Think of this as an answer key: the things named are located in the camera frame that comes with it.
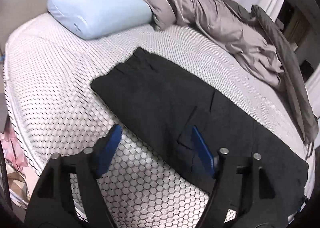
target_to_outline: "light blue pillow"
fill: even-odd
[[[77,36],[89,40],[151,21],[143,0],[48,0],[49,12]]]

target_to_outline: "blue gripper pad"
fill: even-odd
[[[98,139],[97,143],[93,147],[95,153],[95,165],[97,169],[95,174],[97,178],[100,178],[109,169],[113,155],[118,148],[121,141],[121,127],[118,124],[114,124],[107,136]]]
[[[213,177],[215,173],[214,158],[196,126],[192,127],[191,140],[196,151],[198,152],[199,158],[202,162],[202,165],[204,166],[205,171]]]

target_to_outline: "silver bolt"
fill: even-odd
[[[253,157],[256,159],[256,160],[260,160],[261,159],[261,155],[259,153],[254,153],[253,154]]]
[[[90,154],[90,153],[92,153],[93,152],[93,149],[92,148],[85,148],[84,150],[83,150],[83,153],[84,154]]]
[[[60,155],[60,153],[58,153],[58,152],[55,152],[55,153],[53,153],[53,154],[51,155],[51,158],[52,158],[52,159],[58,159],[59,157],[61,157],[61,155]]]
[[[222,155],[226,155],[226,154],[229,153],[229,150],[228,150],[227,148],[221,148],[221,149],[219,149],[219,151],[220,151],[220,153],[221,153]]]

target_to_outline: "blue object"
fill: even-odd
[[[204,166],[205,171],[209,175],[214,176],[214,158],[196,126],[192,127],[191,140],[196,151],[198,152],[199,158],[202,162],[202,165]]]
[[[85,40],[147,24],[152,18],[143,0],[48,0],[47,8],[63,26]]]
[[[113,155],[118,148],[119,142],[121,141],[121,127],[116,124],[114,128],[112,128],[110,134],[102,139],[108,139],[105,147],[99,152],[98,158],[96,161],[98,162],[99,168],[96,170],[96,175],[101,177],[104,173],[108,172],[109,166],[111,164]]]

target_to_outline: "folded black trousers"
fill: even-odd
[[[210,193],[214,180],[193,148],[192,126],[214,156],[221,147],[234,156],[260,153],[283,210],[290,215],[301,206],[307,163],[227,97],[173,62],[138,48],[93,80],[91,88],[128,129],[195,186]]]

